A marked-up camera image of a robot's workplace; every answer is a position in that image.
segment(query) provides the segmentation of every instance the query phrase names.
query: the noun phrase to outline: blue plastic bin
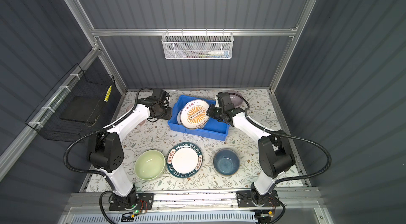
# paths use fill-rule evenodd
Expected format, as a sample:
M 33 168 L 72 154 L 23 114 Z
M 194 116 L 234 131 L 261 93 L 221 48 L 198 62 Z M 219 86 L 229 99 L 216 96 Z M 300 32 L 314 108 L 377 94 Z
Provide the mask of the blue plastic bin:
M 221 140 L 225 141 L 226 137 L 228 135 L 228 129 L 230 125 L 225 124 L 223 122 L 219 122 L 217 120 L 214 120 L 210 118 L 207 121 L 207 124 L 203 127 L 203 129 L 187 129 L 183 125 L 179 125 L 177 123 L 177 115 L 179 111 L 190 101 L 192 100 L 205 100 L 207 101 L 208 104 L 216 104 L 214 100 L 206 100 L 202 98 L 196 98 L 196 97 L 191 97 L 191 96 L 186 96 L 186 95 L 180 95 L 177 103 L 173 106 L 172 109 L 172 118 L 168 121 L 168 125 L 171 130 L 173 131 L 179 131 L 183 133 L 188 133 L 188 134 L 193 134 L 193 135 L 198 135 L 201 137 L 208 137 L 214 140 Z

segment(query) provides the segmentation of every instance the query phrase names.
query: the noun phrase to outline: yellow label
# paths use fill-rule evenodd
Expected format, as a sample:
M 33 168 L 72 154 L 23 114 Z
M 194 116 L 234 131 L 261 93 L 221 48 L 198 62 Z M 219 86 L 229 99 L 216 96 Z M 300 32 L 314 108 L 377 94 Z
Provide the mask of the yellow label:
M 108 101 L 108 98 L 110 97 L 110 93 L 111 93 L 111 85 L 110 85 L 110 87 L 109 87 L 108 90 L 107 90 L 106 96 L 104 97 L 104 101 L 105 101 L 105 102 Z

